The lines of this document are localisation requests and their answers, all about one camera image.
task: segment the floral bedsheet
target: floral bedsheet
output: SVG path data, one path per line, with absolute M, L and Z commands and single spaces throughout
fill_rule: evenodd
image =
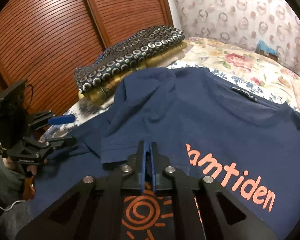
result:
M 189 64 L 182 60 L 178 60 L 175 63 L 169 65 L 167 68 L 176 69 L 176 68 L 188 68 L 188 67 L 205 67 L 208 68 L 214 75 L 219 76 L 220 78 L 226 79 L 229 82 L 236 84 L 237 86 L 244 88 L 255 95 L 258 95 L 262 98 L 268 99 L 272 102 L 283 104 L 286 98 L 275 94 L 272 90 L 268 90 L 265 86 L 260 86 L 255 82 L 246 81 L 245 79 L 236 76 L 228 71 L 221 71 L 218 69 L 214 69 L 212 67 L 206 67 L 199 64 Z M 300 113 L 300 109 L 296 106 L 296 104 L 292 103 L 293 101 L 287 101 L 289 106 L 293 108 L 295 111 Z M 103 106 L 95 106 L 86 98 L 80 99 L 77 103 L 75 103 L 68 111 L 64 114 L 73 114 L 76 117 L 76 121 L 74 123 L 62 124 L 62 125 L 52 125 L 40 138 L 40 141 L 44 141 L 48 138 L 54 137 L 62 137 L 65 136 L 72 129 L 78 127 L 84 122 L 90 120 L 91 118 L 107 111 L 109 109 L 109 102 L 106 102 Z
M 182 61 L 236 75 L 267 89 L 300 111 L 300 77 L 274 60 L 257 53 L 206 38 L 186 40 Z

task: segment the person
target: person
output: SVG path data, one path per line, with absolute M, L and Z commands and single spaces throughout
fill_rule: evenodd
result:
M 30 165 L 26 170 L 36 175 L 37 166 Z M 29 201 L 15 203 L 22 200 L 25 178 L 20 164 L 0 156 L 0 227 L 9 240 L 14 240 L 33 218 Z

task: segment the person's arm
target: person's arm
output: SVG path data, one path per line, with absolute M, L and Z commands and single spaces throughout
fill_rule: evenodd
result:
M 22 199 L 25 174 L 9 159 L 0 157 L 0 206 L 6 207 Z

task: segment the silver screw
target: silver screw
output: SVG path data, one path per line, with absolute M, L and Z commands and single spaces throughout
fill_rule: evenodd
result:
M 203 181 L 204 181 L 205 183 L 211 183 L 211 182 L 213 182 L 213 178 L 210 177 L 210 176 L 204 176 L 204 177 L 203 177 Z
M 168 167 L 165 168 L 165 171 L 167 173 L 174 173 L 176 171 L 176 169 L 172 166 L 168 166 Z
M 129 171 L 132 171 L 132 168 L 131 168 L 131 166 L 129 166 L 129 165 L 124 165 L 124 166 L 121 168 L 121 170 L 122 170 L 123 172 L 129 172 Z
M 93 182 L 93 177 L 92 176 L 85 176 L 83 178 L 84 183 L 92 183 Z

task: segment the spiral design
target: spiral design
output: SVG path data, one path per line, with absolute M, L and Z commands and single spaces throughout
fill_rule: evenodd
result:
M 125 198 L 124 202 L 130 201 L 131 198 Z M 149 209 L 147 216 L 138 213 L 139 206 L 146 206 Z M 154 197 L 143 195 L 134 198 L 127 206 L 126 212 L 127 222 L 122 219 L 122 224 L 132 230 L 145 230 L 153 226 L 160 216 L 160 207 Z

